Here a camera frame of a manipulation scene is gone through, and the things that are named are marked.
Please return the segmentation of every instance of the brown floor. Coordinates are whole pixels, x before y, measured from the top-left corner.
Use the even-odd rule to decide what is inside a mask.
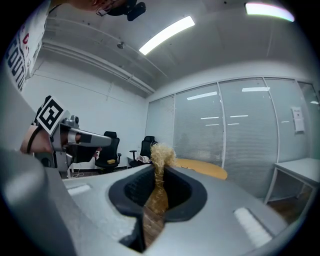
[[[301,194],[299,198],[291,197],[269,202],[267,205],[279,213],[288,224],[291,224],[296,221],[302,213],[309,196],[310,191],[306,191]]]

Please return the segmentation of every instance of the black office chair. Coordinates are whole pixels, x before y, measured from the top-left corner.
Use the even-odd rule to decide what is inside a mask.
[[[114,131],[106,131],[104,136],[112,138],[111,145],[102,148],[99,158],[95,159],[95,165],[103,168],[103,173],[112,173],[114,168],[120,164],[121,154],[117,154],[120,139]],[[115,160],[115,163],[108,163],[108,160]]]
[[[144,137],[144,140],[141,142],[141,152],[140,156],[151,158],[151,146],[153,144],[157,144],[158,142],[155,141],[154,136],[146,136]],[[133,154],[133,161],[129,163],[131,167],[137,167],[144,165],[141,161],[136,161],[135,152],[136,150],[130,150],[130,152]]]

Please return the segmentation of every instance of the white ceiling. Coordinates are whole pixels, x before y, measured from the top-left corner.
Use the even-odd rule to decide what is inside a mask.
[[[154,89],[183,67],[190,72],[250,59],[300,61],[295,24],[246,15],[245,0],[144,0],[147,11],[128,22],[69,5],[54,10],[44,38],[103,58],[134,74]],[[148,55],[139,52],[150,38],[172,23],[191,16],[195,26],[173,36]],[[117,48],[123,41],[124,49]]]

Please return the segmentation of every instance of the ceiling light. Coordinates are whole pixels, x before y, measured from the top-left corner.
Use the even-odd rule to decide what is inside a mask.
[[[201,119],[214,119],[214,118],[219,118],[219,116],[214,116],[214,117],[203,117]]]
[[[213,95],[217,95],[217,92],[216,92],[216,91],[208,92],[208,93],[205,93],[205,94],[200,94],[200,95],[192,96],[192,97],[189,97],[189,98],[186,98],[186,99],[187,99],[188,101],[191,101],[191,100],[195,100],[195,99],[199,99],[199,98],[203,98],[203,97],[208,97],[208,96],[213,96]]]
[[[245,115],[232,115],[230,117],[231,118],[245,118],[245,117],[248,117],[248,115],[247,114],[245,114]]]
[[[270,90],[270,87],[250,87],[242,88],[243,92],[267,92]]]
[[[295,17],[289,11],[270,4],[249,2],[245,4],[245,9],[249,15],[268,15],[290,22],[295,21]]]
[[[180,19],[176,23],[173,23],[172,25],[166,27],[164,30],[156,34],[144,46],[142,46],[139,51],[144,55],[147,55],[150,51],[152,51],[168,38],[194,25],[195,22],[190,16]]]

